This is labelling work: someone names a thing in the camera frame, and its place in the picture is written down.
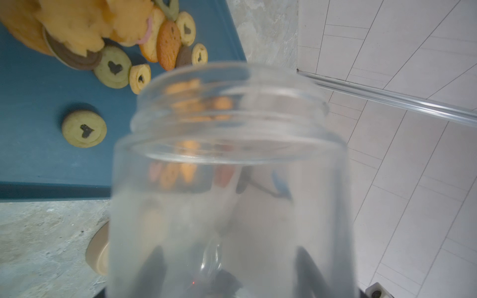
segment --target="chocolate cookie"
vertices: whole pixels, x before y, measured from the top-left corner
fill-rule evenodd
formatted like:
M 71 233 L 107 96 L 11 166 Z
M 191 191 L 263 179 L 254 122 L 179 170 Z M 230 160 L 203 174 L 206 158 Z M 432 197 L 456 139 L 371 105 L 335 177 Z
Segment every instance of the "chocolate cookie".
M 176 68 L 181 66 L 191 65 L 191 64 L 192 64 L 192 50 L 187 46 L 181 47 L 176 59 Z
M 76 55 L 65 47 L 62 43 L 56 41 L 43 28 L 43 37 L 47 46 L 52 51 L 53 55 L 64 65 L 80 71 L 93 70 L 101 62 L 101 52 L 88 51 L 86 57 Z
M 105 46 L 101 52 L 103 53 L 101 62 L 93 70 L 98 80 L 114 89 L 127 86 L 132 63 L 126 53 L 111 45 Z

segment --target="clear glass jar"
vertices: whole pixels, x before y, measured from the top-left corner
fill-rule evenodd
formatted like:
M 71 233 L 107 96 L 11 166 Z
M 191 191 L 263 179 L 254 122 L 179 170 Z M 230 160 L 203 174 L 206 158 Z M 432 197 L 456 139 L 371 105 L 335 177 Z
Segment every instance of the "clear glass jar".
M 114 152 L 109 298 L 355 297 L 346 144 L 321 91 L 246 63 L 153 80 Z

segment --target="white tiled wall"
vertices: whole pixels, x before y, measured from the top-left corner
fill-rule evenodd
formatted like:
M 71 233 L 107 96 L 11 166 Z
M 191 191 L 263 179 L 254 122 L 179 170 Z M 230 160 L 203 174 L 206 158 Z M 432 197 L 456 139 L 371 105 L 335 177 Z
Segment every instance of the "white tiled wall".
M 477 1 L 299 0 L 298 69 L 477 109 Z
M 337 92 L 329 105 L 348 141 L 357 286 L 475 297 L 477 129 Z
M 477 109 L 477 0 L 299 0 L 302 71 Z M 477 129 L 326 92 L 357 286 L 477 297 Z

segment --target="gray stone floor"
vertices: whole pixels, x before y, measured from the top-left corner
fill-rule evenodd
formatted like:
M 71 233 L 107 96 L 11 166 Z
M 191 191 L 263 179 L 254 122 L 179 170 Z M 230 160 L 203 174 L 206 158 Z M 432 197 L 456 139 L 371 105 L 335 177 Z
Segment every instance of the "gray stone floor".
M 227 0 L 249 62 L 296 70 L 297 0 Z M 108 200 L 0 204 L 0 297 L 91 298 L 105 286 L 84 260 Z

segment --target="heart shape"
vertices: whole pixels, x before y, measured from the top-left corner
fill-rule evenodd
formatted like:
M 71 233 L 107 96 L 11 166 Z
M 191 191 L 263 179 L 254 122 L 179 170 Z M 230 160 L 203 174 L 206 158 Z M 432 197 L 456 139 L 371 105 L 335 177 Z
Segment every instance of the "heart shape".
M 116 64 L 112 61 L 108 62 L 108 67 L 109 67 L 109 71 L 114 75 L 117 75 L 119 72 L 121 72 L 121 70 L 123 70 L 122 65 Z

